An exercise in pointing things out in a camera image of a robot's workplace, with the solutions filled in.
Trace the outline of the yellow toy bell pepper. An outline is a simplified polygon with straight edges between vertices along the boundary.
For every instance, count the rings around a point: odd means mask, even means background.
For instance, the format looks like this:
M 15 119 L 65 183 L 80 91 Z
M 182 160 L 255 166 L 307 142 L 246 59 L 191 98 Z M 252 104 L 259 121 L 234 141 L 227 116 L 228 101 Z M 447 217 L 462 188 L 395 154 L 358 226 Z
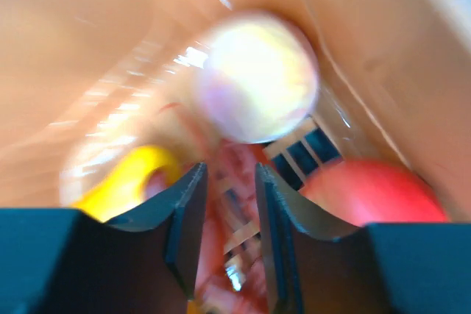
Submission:
M 167 149 L 140 146 L 125 155 L 104 180 L 71 206 L 106 222 L 142 204 L 154 174 L 160 176 L 160 184 L 166 189 L 183 175 L 183 170 Z

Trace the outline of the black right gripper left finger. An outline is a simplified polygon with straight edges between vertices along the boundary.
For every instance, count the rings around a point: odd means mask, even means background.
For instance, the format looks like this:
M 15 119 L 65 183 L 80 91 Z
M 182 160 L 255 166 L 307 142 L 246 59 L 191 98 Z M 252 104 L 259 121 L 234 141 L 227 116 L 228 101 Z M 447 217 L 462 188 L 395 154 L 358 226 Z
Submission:
M 71 208 L 1 211 L 3 313 L 185 313 L 208 170 L 102 223 Z

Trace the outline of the red toy lobster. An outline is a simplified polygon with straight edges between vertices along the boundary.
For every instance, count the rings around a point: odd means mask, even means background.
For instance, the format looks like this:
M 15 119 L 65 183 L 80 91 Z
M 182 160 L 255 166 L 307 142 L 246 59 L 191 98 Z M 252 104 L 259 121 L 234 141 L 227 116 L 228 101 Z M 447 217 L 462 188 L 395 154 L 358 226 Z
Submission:
M 190 313 L 267 313 L 266 276 L 255 192 L 260 146 L 221 139 L 216 145 L 190 112 L 165 104 L 193 138 L 208 166 L 208 199 Z

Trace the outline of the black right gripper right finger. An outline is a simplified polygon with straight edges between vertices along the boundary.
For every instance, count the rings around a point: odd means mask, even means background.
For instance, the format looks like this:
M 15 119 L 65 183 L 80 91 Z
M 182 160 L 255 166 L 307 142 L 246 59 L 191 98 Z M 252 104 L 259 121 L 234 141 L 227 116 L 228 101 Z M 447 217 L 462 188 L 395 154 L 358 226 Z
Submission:
M 271 313 L 468 313 L 470 225 L 349 224 L 257 165 Z

